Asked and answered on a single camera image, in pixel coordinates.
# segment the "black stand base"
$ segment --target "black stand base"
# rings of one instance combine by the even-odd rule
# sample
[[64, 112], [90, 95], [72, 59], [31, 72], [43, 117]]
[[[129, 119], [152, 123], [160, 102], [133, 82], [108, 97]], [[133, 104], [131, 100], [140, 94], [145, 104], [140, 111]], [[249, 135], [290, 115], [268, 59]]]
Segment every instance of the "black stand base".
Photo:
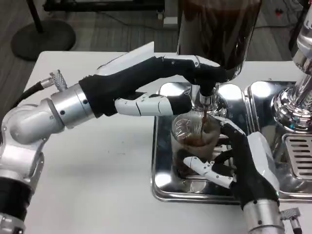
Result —
[[76, 41], [73, 28], [58, 20], [43, 20], [43, 33], [39, 33], [31, 23], [15, 33], [11, 49], [15, 56], [36, 61], [43, 51], [67, 51]]

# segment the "metal grate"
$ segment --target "metal grate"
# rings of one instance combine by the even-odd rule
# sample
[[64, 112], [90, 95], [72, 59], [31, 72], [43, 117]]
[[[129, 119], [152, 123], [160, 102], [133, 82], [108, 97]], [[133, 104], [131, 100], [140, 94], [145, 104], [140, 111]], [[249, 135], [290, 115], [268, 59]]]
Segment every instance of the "metal grate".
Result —
[[312, 135], [287, 135], [285, 145], [294, 175], [312, 180]]

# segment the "gray floor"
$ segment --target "gray floor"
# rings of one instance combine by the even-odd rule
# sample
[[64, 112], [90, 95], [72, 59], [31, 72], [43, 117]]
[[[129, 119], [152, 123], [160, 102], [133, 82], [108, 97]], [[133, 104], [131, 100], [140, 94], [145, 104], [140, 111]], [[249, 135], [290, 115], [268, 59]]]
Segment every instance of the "gray floor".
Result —
[[[167, 4], [166, 13], [174, 16], [177, 0]], [[290, 20], [296, 22], [300, 7], [295, 0], [285, 0], [291, 10]], [[68, 22], [75, 30], [75, 51], [130, 51], [147, 42], [154, 41], [157, 52], [174, 52], [177, 33], [174, 29], [163, 29], [162, 21], [155, 12], [109, 12], [126, 24], [122, 24], [106, 13], [63, 13], [48, 15], [42, 9], [44, 0], [35, 0], [41, 19], [56, 18]], [[283, 0], [263, 0], [257, 26], [288, 25], [286, 14], [276, 16], [275, 8], [287, 12]], [[24, 0], [0, 0], [0, 119], [14, 100], [22, 93], [34, 62], [26, 62], [13, 56], [10, 41], [14, 33], [31, 23], [31, 16]], [[290, 60], [288, 50], [291, 28], [256, 29], [249, 48], [247, 60]]]

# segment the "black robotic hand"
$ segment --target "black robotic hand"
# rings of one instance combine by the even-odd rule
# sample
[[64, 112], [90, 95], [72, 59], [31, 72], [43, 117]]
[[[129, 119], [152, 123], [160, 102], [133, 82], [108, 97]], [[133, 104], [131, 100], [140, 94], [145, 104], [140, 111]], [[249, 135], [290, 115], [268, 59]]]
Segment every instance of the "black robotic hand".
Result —
[[211, 94], [217, 82], [227, 81], [226, 71], [208, 59], [174, 54], [157, 57], [149, 43], [99, 67], [97, 74], [80, 80], [79, 85], [95, 117], [111, 116], [117, 113], [116, 99], [139, 98], [138, 88], [174, 75], [200, 85], [204, 96]]
[[[221, 133], [228, 137], [222, 138], [218, 144], [230, 145], [231, 149], [222, 152], [210, 163], [198, 162], [195, 156], [185, 158], [184, 163], [208, 180], [229, 188], [240, 201], [242, 208], [251, 201], [257, 202], [261, 199], [278, 203], [278, 181], [270, 169], [271, 152], [262, 134], [253, 133], [246, 136], [229, 119], [216, 116], [212, 118], [220, 123]], [[224, 165], [224, 162], [231, 158], [233, 158], [234, 168]], [[223, 176], [228, 176], [228, 183], [224, 183], [226, 180]]]

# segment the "white table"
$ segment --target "white table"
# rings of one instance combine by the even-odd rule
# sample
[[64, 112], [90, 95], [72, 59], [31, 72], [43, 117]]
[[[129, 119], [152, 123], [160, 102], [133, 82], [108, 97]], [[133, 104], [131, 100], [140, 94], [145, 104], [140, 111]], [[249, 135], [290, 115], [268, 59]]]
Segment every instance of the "white table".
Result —
[[[67, 84], [92, 75], [121, 55], [106, 52], [44, 52], [27, 87], [60, 69]], [[245, 88], [257, 80], [296, 80], [292, 62], [246, 62], [233, 83]], [[155, 92], [157, 80], [141, 90]], [[38, 103], [56, 88], [41, 91], [27, 102]], [[164, 203], [151, 193], [153, 117], [101, 117], [53, 135], [44, 147], [45, 167], [28, 209], [28, 234], [245, 234], [239, 206]], [[312, 204], [299, 206], [304, 233], [312, 228]], [[291, 234], [290, 225], [286, 226]]]

